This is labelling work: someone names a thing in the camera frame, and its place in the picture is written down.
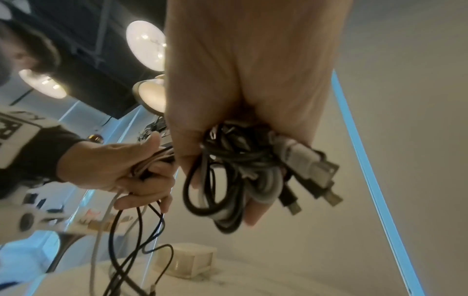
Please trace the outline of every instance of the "wall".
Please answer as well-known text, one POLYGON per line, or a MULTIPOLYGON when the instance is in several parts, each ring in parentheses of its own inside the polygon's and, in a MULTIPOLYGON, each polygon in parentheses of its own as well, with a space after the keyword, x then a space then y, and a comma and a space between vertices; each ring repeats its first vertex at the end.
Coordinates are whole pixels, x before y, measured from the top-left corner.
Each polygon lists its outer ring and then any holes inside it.
POLYGON ((468 2, 357 1, 337 73, 428 296, 467 295, 468 2))
POLYGON ((335 186, 345 201, 336 208, 296 183, 300 214, 291 217, 276 203, 255 227, 223 235, 208 218, 185 209, 179 172, 161 242, 212 245, 221 258, 290 270, 357 296, 407 295, 333 95, 314 146, 341 165, 335 186))

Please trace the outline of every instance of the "ceiling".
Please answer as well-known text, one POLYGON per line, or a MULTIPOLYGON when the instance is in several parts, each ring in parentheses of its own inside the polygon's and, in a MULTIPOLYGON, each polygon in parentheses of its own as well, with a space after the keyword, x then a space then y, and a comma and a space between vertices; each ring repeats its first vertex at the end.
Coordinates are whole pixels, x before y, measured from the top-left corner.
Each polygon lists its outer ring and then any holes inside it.
POLYGON ((135 58, 125 30, 135 20, 162 30, 166 0, 29 0, 29 7, 30 13, 14 9, 13 17, 59 48, 62 63, 53 78, 69 95, 115 118, 137 106, 132 86, 159 73, 135 58))

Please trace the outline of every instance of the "white table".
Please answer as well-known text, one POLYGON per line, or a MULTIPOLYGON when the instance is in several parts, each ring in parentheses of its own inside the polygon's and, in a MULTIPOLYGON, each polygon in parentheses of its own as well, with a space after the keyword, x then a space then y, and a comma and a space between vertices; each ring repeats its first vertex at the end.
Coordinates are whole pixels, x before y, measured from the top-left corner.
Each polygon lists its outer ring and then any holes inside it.
MULTIPOLYGON (((149 287, 158 272, 153 270, 151 259, 137 259, 131 273, 136 283, 149 287)), ((97 269, 96 292, 102 295, 108 283, 110 262, 101 263, 97 269)), ((87 296, 90 265, 86 264, 61 274, 48 274, 36 280, 12 287, 0 296, 87 296)), ((129 295, 136 295, 125 286, 129 295)), ((250 264, 217 260, 209 275, 186 280, 163 276, 156 287, 158 296, 351 296, 315 281, 281 271, 250 264)))

